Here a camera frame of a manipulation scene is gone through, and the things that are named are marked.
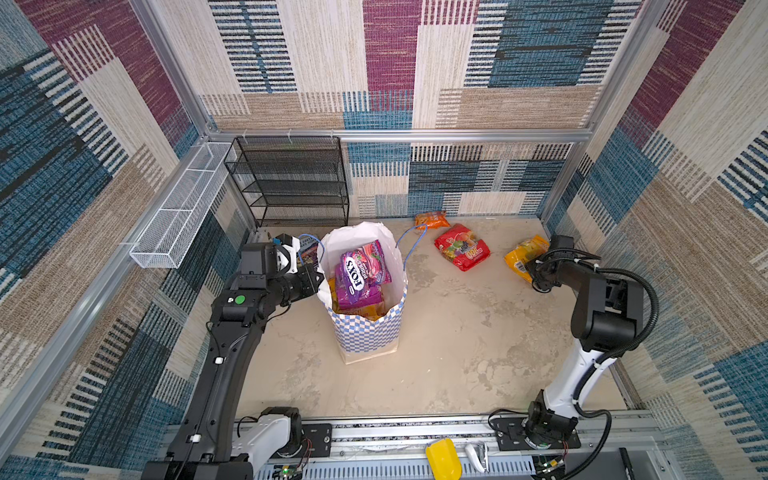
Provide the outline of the yellow mango candy bag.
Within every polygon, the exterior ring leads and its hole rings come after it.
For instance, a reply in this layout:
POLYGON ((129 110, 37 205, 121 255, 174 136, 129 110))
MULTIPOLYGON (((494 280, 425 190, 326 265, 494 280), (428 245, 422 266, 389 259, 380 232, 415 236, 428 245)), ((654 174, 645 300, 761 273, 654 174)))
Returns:
POLYGON ((331 278, 328 284, 335 313, 361 316, 370 321, 386 314, 384 295, 378 284, 366 285, 361 293, 351 293, 350 288, 336 278, 331 278))
POLYGON ((531 283, 532 277, 526 265, 546 253, 548 248, 549 242, 540 235, 535 235, 530 239, 520 242, 504 257, 504 260, 506 265, 519 277, 531 283))

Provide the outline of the purple grape candy bag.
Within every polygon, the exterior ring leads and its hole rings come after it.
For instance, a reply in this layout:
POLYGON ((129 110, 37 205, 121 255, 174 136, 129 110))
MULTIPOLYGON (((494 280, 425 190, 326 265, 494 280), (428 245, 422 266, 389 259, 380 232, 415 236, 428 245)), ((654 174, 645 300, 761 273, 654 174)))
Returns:
POLYGON ((359 267, 347 268, 343 263, 335 268, 332 292, 336 294, 338 309, 344 311, 373 306, 384 300, 378 283, 369 280, 359 267))

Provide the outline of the purple snack packet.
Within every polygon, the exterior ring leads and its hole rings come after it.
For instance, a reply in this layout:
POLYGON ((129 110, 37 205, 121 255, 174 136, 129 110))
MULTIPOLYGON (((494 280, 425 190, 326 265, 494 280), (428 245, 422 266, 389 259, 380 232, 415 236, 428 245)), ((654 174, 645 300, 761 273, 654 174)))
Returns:
POLYGON ((340 257, 340 263, 343 263, 347 268, 359 267, 366 273, 369 280, 375 281, 380 287, 392 281, 384 250, 379 240, 343 253, 340 257))

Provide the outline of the red fruit candy bag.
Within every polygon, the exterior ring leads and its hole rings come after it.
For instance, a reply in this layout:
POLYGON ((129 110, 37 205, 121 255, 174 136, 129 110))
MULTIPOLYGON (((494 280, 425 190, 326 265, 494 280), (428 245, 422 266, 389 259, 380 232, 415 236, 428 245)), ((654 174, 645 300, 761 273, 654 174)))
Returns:
POLYGON ((443 258, 462 272, 469 271, 491 256, 488 245, 462 224, 455 224, 439 235, 434 246, 443 258))

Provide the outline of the blue checkered paper bag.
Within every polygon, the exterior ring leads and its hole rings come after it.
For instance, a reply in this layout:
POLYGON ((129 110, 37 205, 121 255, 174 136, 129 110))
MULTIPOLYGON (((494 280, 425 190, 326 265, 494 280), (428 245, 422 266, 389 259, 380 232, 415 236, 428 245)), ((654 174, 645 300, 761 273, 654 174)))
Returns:
POLYGON ((335 229, 319 242, 317 297, 328 313, 342 361, 360 363, 394 353, 408 294, 403 236, 382 223, 335 229))

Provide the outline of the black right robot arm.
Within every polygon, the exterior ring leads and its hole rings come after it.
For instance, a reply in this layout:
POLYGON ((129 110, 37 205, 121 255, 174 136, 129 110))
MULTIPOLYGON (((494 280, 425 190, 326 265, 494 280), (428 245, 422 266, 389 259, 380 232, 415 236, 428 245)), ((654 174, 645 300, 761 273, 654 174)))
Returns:
POLYGON ((525 263, 539 293, 568 287, 576 295, 570 329, 573 348, 561 371, 531 402, 523 430, 527 443, 545 449, 569 441, 581 418, 594 418, 583 401, 603 372, 650 336, 660 302, 641 275, 603 267, 596 254, 579 250, 569 236, 555 235, 547 250, 525 263))

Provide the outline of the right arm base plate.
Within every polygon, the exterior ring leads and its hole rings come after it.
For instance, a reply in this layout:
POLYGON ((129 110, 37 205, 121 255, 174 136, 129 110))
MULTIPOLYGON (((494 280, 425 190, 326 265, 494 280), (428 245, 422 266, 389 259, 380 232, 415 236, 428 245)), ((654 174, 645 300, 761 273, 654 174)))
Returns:
POLYGON ((518 416, 499 416, 490 419, 501 451, 578 449, 581 440, 576 432, 578 419, 559 415, 529 422, 518 416))

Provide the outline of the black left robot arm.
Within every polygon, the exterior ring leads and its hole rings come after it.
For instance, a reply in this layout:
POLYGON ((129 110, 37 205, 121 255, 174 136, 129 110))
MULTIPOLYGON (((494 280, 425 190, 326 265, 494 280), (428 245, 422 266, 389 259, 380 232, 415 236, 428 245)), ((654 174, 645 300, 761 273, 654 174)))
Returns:
POLYGON ((292 407, 271 409, 244 436, 235 434, 245 377, 268 322, 315 296, 324 280, 299 249, 299 239, 287 234, 243 246, 238 271, 212 303, 208 352, 179 430, 143 478, 252 479, 279 450, 301 447, 301 418, 292 407))

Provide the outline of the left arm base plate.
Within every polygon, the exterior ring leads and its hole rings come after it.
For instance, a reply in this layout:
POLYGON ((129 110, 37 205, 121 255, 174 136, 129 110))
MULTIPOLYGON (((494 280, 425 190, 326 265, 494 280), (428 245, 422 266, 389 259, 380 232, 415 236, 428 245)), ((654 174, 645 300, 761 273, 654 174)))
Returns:
POLYGON ((310 423, 302 427, 302 440, 298 447, 283 447, 271 460, 298 462, 301 459, 328 458, 331 455, 333 426, 331 423, 310 423))

